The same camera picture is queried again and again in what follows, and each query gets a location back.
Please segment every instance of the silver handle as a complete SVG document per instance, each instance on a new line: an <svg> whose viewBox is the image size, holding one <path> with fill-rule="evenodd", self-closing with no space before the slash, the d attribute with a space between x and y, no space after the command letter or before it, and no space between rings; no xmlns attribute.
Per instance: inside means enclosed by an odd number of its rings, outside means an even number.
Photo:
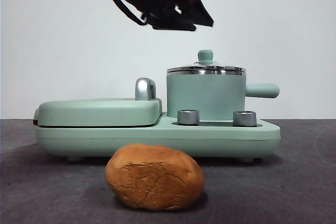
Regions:
<svg viewBox="0 0 336 224"><path fill-rule="evenodd" d="M152 79L139 78L135 83L135 100L150 101L156 98L156 85Z"/></svg>

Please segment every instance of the cooking pot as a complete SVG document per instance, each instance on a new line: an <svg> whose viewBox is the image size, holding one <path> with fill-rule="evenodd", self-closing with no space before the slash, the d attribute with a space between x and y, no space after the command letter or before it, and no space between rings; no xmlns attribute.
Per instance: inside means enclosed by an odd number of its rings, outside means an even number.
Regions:
<svg viewBox="0 0 336 224"><path fill-rule="evenodd" d="M273 83L246 85L246 70L221 66L211 50L201 50L198 62L167 70L167 115L179 110L199 110L200 120L232 120L235 111L245 110L245 97L275 98Z"/></svg>

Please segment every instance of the brown bread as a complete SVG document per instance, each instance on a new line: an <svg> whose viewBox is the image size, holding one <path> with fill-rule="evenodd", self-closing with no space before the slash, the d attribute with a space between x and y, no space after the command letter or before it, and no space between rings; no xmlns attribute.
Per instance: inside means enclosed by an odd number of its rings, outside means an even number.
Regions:
<svg viewBox="0 0 336 224"><path fill-rule="evenodd" d="M149 210L190 206L204 187L204 175L190 156L162 145L130 144L106 166L106 181L126 205Z"/></svg>

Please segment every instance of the gray mat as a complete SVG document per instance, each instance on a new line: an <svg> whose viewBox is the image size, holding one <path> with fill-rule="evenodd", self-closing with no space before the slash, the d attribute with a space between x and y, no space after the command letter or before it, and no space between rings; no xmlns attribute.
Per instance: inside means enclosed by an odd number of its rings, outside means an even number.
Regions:
<svg viewBox="0 0 336 224"><path fill-rule="evenodd" d="M36 144L31 120L1 120L1 223L336 223L336 120L268 120L280 147L254 164L198 158L190 209L133 210L104 179L108 158L69 163Z"/></svg>

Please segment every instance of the pot lid knob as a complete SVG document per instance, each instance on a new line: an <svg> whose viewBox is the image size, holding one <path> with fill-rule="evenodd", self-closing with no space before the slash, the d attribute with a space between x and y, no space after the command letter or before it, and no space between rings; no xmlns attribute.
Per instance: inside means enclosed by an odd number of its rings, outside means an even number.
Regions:
<svg viewBox="0 0 336 224"><path fill-rule="evenodd" d="M213 61L214 53L211 50L201 50L198 52L198 63L200 65L211 65L215 63Z"/></svg>

